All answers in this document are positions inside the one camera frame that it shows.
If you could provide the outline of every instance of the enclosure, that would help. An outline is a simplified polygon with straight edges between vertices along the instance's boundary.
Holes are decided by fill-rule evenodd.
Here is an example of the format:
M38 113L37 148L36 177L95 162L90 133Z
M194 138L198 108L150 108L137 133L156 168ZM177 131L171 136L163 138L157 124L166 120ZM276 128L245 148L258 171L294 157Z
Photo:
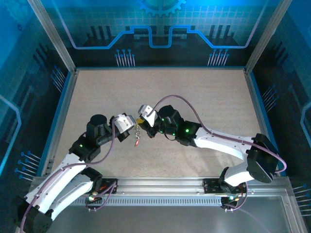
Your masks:
M131 131L94 167L120 180L112 200L130 203L111 201L103 214L87 215L77 200L48 232L84 232L79 219L95 232L238 232L236 221L247 232L308 232L310 1L0 0L0 6L3 232L16 230L11 199L54 171L92 115L138 118L142 104L153 107L170 94L185 97L212 129L267 135L286 161L286 171L271 184L249 182L243 210L257 220L199 202L220 198L204 195L199 180L219 177L240 159L184 147L164 135L150 139L144 131L134 147ZM165 104L197 122L183 101ZM130 201L146 197L192 204Z

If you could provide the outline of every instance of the aluminum frame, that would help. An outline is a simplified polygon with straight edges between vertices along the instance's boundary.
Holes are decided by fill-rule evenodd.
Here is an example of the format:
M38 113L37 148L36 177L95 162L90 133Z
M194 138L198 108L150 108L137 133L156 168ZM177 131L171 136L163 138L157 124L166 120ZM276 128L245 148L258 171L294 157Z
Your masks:
M153 177L121 177L118 178L117 193L113 195L110 206L220 206L220 197L230 194L204 194L202 181L206 177L198 178L153 178ZM35 177L31 189L36 188L44 177ZM307 233L307 228L299 211L294 192L288 177L274 177L272 183L258 181L248 182L248 198L281 197L284 213L289 223L291 232ZM168 200L166 203L155 203L154 200ZM172 204L170 200L188 200L185 203ZM200 200L215 200L210 203L199 203ZM78 198L71 205L84 205L85 198Z
M44 161L43 169L42 169L41 173L37 174L37 175L41 175L41 176L45 175L46 170L47 170L48 165L49 165L49 161L55 157L56 150L57 150L57 147L59 144L59 140L60 140L60 137L62 135L62 130L63 130L63 127L65 125L65 119L67 116L67 112L69 109L70 101L72 98L74 87L75 87L76 82L77 82L78 75L79 75L79 72L76 71L76 72L72 73L69 77L69 83L68 83L66 90L64 90L65 96L64 96L64 100L62 102L62 106L61 106L59 115L55 116L55 117L57 117L57 122L56 122L54 132L52 132L52 139L50 141L50 144L46 145L46 146L48 146L48 151L47 151L46 159Z
M271 37L276 31L280 21L282 20L283 16L285 15L288 7L290 6L292 0L280 0L279 4L277 5L273 15L271 16L265 30L263 31L259 42L256 44L254 51L252 52L247 64L246 64L246 73L249 74L255 64L259 60L260 56L262 55L264 49L266 48L267 44L269 43Z
M40 21L46 34L50 38L52 44L56 48L56 51L58 52L60 58L63 60L65 66L67 67L70 73L74 73L76 70L76 66L72 58L70 57L64 45L64 42L59 36L51 18L49 17L47 11L42 5L42 2L40 0L27 0L27 1L30 4L31 8L33 9L38 20Z

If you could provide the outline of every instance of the glass panel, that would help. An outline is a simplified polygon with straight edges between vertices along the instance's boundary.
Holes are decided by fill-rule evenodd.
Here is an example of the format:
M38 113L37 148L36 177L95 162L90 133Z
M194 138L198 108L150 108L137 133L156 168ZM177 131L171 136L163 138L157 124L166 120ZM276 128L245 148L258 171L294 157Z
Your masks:
M277 3L43 1L79 67L244 66Z
M26 0L0 5L0 228L9 233L11 200L29 189L68 71Z
M309 187L311 185L310 11L310 1L295 0L291 3L254 68L254 75L280 155L289 165L286 173L295 177L299 184L307 183Z
M234 213L211 206L106 206L101 211L101 215L93 217L82 206L69 206L55 219L49 232L291 232L281 197L249 198L242 211Z

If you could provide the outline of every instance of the cable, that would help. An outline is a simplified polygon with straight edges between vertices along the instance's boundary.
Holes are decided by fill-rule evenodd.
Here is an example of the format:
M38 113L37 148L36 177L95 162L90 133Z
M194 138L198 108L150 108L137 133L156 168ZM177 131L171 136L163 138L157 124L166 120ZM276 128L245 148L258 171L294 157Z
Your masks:
M166 133L163 132L164 136L166 137L166 139L170 140L170 141L175 141L175 139L169 139L169 137L167 137Z
M242 201L241 205L239 205L238 207L237 207L237 206L235 206L235 207L234 207L234 209L232 209L232 211L235 211L235 210L240 209L240 208L244 205L244 203L246 202L246 198L247 198L247 191L248 191L248 185L247 185L247 182L245 182L245 184L246 184L245 198L243 199L243 201Z
M226 206L229 206L231 208L234 208L233 205L230 205L230 204L225 204ZM265 225L263 225L262 222L260 222L260 220L258 218L256 218L253 214L251 214L250 212L244 210L244 209L239 209L240 211L242 211L243 213L251 216L262 228L264 228L266 230L267 233L272 233L268 228L266 228Z
M112 194L115 185L116 185L116 182L113 182L112 185L110 185L105 191L103 191L102 193L99 193L99 194L94 196L94 198L97 198L97 197L105 194L106 192L108 192L110 190L110 193L109 193L107 199L103 202L103 204L100 205L100 207L97 207L97 208L94 207L93 209L91 209L91 208L89 208L88 205L86 205L86 208L88 208L89 211L92 210L92 211L95 211L95 212L100 210L100 209L102 209L106 205L108 199L110 198L110 195Z
M19 229L19 232L20 233L23 233L23 229L24 229L24 225L25 225L25 221L26 221L26 216L27 214L29 213L31 207L34 205L35 201L40 197L40 194L42 193L43 189L48 185L48 183L55 177L57 176L60 172L63 172L65 169L67 168L71 168L71 167L74 167L74 166L82 166L82 165L86 165L86 166L90 166L90 165L96 165L96 164L100 164L102 163L107 157L108 155L111 153L112 149L113 149L113 146L115 144L115 136L116 136L116 129L115 129L115 121L118 119L119 117L116 116L115 118L112 119L112 122L111 122L111 127L112 127L112 139L111 139L111 145L110 145L110 148L107 152L107 154L104 156L103 159L101 159L100 161L97 161L97 162L93 162L93 163L83 163L83 164L70 164L70 165L67 165L67 166L64 166L62 168L60 168L59 170L57 170L54 174L52 174L44 183L43 185L41 186L41 188L39 188L37 194L34 196L34 199L30 202L30 204L28 205L25 213L24 213L24 216L23 216L23 219L21 221L21 224L20 224L20 229Z
M270 154L271 156L277 158L282 164L283 164L283 168L280 169L280 170L277 170L275 171L275 173L280 173L280 172L283 172L286 170L287 168L287 164L286 162L276 153L273 153L272 151L268 150L267 148L264 148L262 146L259 146L255 143L251 143L251 142L247 142L247 141L243 141L241 139L236 139L236 138L232 138L232 137L228 137L228 136L223 136L223 135L220 135L220 134L217 134L217 133L213 133L211 130L209 130L202 122L201 118L199 117L198 113L196 112L196 110L194 109L194 107L190 104L190 102L188 100L186 100L185 98L183 98L182 96L179 96L179 95L169 95L169 96L166 96L164 98L162 98L156 105L155 107L153 108L153 110L147 115L147 117L151 116L151 114L156 110L156 108L166 99L170 98L170 97L176 97L176 98L179 98L181 100L183 100L184 102L187 103L187 105L192 109L192 111L194 112L196 118L198 119L198 121L200 122L202 128L207 131L211 136L216 136L216 137L219 137L219 138L222 138L222 139L226 139L226 140L230 140L230 141L234 141L234 142L238 142L238 143L241 143L241 144L247 144L247 145L250 145L250 146L253 146L253 147L256 147L257 149L260 149L268 154Z

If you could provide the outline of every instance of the small object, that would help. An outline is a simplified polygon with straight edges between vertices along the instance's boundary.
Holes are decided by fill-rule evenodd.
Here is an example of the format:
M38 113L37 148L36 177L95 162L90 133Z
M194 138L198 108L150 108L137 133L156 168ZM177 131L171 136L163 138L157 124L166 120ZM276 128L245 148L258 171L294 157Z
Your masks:
M209 54L209 58L208 58L208 62L207 62L207 66L209 66L209 62L210 62L210 59L211 59L212 55L213 55L212 53L210 53L210 54Z
M306 195L301 195L301 196L298 196L296 198L304 198L304 197L309 198L309 197L311 197L311 195L310 195L310 193L306 193Z
M34 154L32 154L30 151L27 152L28 155L32 155L34 158L37 158L38 160L41 160L41 158L39 158L38 156L35 156Z
M139 140L140 140L140 127L139 127L139 122L143 122L143 120L141 120L140 118L136 119L136 124L134 126L134 132L135 132L135 139L136 139L136 142L135 142L135 145L134 147L138 146L139 144Z
M17 164L23 164L24 166L30 167L30 168L32 168L34 170L37 170L37 168L34 168L33 166L30 166L28 164L23 163L20 159L18 160Z
M25 159L25 163L29 163L29 164L32 164L32 165L34 165L34 166L39 166L38 164L35 164L35 163L33 163L33 162L30 162L27 158Z
M295 192L295 194L297 194L297 193L303 193L303 192L307 192L307 191L310 191L311 190L311 188L309 188L309 189L306 189L306 190L302 190L302 191L299 191L299 192Z
M28 181L33 181L32 179L29 179L29 178L27 178L27 177L24 177L23 175L19 175L19 177L18 177L20 180L21 179L24 179L24 180L28 180Z
M34 172L34 171L31 171L31 170L27 169L27 168L26 168L26 167L24 167L24 166L21 168L21 170L22 170L22 171L28 171L28 172L30 172L30 173L35 174L35 172Z
M32 161L35 161L35 162L39 163L39 161L37 161L36 159L33 159L32 157L26 155L24 152L20 153L20 155L21 155L22 157L25 156L26 158L29 158L29 159L31 159Z
M20 174L24 174L24 175L27 175L27 176L30 176L30 177L34 177L33 175L29 175L29 174L27 174L27 173L25 173L25 172L19 171L17 168L15 168L14 172L15 172L15 173L18 173L18 172L19 172Z
M311 199L307 199L307 200L299 200L299 201L297 201L297 203L298 202L305 202L305 201L310 201Z
M311 202L308 205L299 205L299 207L311 206Z

